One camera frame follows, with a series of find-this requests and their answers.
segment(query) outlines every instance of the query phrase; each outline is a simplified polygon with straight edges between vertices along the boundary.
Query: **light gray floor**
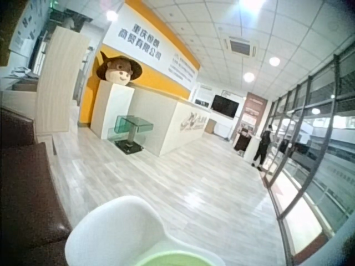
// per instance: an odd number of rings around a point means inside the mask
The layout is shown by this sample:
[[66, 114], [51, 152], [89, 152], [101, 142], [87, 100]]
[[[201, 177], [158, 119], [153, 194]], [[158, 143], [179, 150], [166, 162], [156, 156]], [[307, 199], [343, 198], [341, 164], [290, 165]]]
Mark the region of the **light gray floor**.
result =
[[73, 227], [95, 207], [124, 195], [148, 201], [168, 231], [218, 254], [227, 266], [285, 265], [275, 211], [255, 168], [217, 136], [165, 156], [125, 155], [76, 126], [54, 134], [52, 171]]

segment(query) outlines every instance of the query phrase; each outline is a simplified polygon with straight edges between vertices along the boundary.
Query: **white pedestal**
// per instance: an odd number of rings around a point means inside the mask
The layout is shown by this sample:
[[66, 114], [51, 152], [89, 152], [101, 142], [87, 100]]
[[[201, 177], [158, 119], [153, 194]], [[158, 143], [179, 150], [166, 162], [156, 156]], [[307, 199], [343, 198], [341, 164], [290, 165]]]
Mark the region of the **white pedestal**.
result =
[[118, 115], [127, 115], [134, 89], [106, 80], [100, 81], [95, 100], [91, 130], [100, 138], [107, 139]]
[[261, 138], [251, 135], [251, 140], [249, 142], [248, 147], [246, 148], [246, 151], [244, 153], [243, 159], [247, 161], [248, 163], [251, 163], [254, 159], [254, 156], [256, 155], [257, 148], [259, 147], [259, 143], [261, 141]]

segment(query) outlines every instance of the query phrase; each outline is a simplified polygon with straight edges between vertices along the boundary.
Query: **television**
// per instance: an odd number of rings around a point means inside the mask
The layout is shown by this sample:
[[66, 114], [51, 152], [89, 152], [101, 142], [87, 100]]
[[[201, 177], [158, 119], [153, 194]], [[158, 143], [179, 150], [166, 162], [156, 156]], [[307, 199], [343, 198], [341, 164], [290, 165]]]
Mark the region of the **television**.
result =
[[221, 114], [234, 118], [238, 106], [239, 103], [236, 103], [235, 101], [224, 98], [222, 96], [216, 95], [215, 98], [213, 99], [211, 109], [213, 111], [220, 112]]

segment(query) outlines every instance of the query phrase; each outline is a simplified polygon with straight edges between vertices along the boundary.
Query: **white chair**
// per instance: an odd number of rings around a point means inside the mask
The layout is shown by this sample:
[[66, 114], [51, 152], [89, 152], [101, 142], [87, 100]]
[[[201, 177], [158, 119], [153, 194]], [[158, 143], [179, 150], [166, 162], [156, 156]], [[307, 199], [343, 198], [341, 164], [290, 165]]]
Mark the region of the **white chair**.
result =
[[70, 234], [65, 257], [69, 266], [134, 266], [170, 250], [192, 252], [225, 266], [217, 255], [170, 236], [158, 213], [134, 196], [114, 199], [86, 215]]

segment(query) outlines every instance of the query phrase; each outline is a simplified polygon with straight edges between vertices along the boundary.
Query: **brown leather sofa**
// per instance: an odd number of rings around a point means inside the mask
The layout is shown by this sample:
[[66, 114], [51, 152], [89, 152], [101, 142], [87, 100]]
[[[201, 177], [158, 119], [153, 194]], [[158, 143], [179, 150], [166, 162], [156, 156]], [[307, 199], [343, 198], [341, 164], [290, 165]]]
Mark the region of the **brown leather sofa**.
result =
[[33, 121], [1, 109], [1, 265], [67, 265], [70, 232]]

